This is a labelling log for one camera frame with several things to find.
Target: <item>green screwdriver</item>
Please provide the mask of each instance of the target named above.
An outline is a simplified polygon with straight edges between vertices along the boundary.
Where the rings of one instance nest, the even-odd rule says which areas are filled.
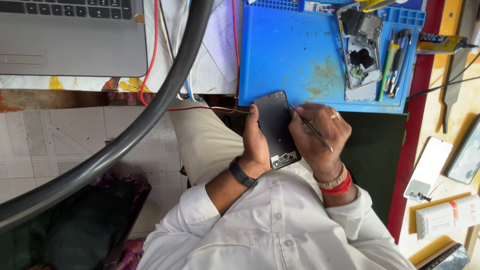
[[[387,57],[385,59],[384,74],[382,77],[382,81],[380,83],[380,90],[377,98],[378,101],[382,101],[382,96],[384,95],[385,82],[387,80],[388,65],[390,64],[390,57],[392,56],[392,51],[393,51],[393,42],[394,42],[393,40],[394,40],[394,34],[392,29],[390,42],[388,43],[388,48],[387,48]]]

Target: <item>ring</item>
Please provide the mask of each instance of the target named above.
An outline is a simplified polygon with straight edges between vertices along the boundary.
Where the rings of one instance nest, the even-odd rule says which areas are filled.
[[[337,118],[339,121],[342,121],[342,119],[340,118],[340,113],[338,113],[338,111],[334,110],[333,108],[331,108],[332,112],[333,112],[333,115],[330,116],[331,119],[334,119],[334,118]]]

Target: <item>blue silicone repair mat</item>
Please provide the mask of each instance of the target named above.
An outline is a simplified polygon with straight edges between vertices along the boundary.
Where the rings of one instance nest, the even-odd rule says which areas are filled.
[[[257,0],[252,4],[245,1],[239,105],[249,106],[255,98],[284,90],[293,104],[310,101],[327,104],[339,111],[402,113],[415,50],[411,50],[407,63],[407,83],[402,84],[396,99],[384,95],[382,102],[345,101],[345,66],[335,15],[304,12],[303,3],[304,0],[297,3],[292,0]],[[352,2],[334,0],[322,3],[346,5]],[[396,16],[389,14],[390,21],[383,22],[382,33],[388,35],[382,34],[381,37],[382,63],[392,28],[395,32],[410,28],[414,34],[412,46],[416,46],[423,22],[403,20],[400,14],[408,16],[408,11],[396,8]]]

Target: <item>black watch strap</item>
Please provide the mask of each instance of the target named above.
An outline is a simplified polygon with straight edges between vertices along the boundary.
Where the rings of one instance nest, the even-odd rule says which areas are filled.
[[[235,178],[240,182],[240,184],[246,186],[247,188],[255,187],[258,182],[256,179],[246,175],[239,166],[240,156],[234,158],[230,162],[230,172],[235,176]]]

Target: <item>man's left hand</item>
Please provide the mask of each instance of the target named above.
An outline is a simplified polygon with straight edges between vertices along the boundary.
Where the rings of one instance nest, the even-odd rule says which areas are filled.
[[[245,122],[243,147],[245,151],[239,160],[240,168],[252,178],[258,178],[270,170],[270,152],[267,139],[258,126],[259,112],[256,105],[250,105],[250,113]]]

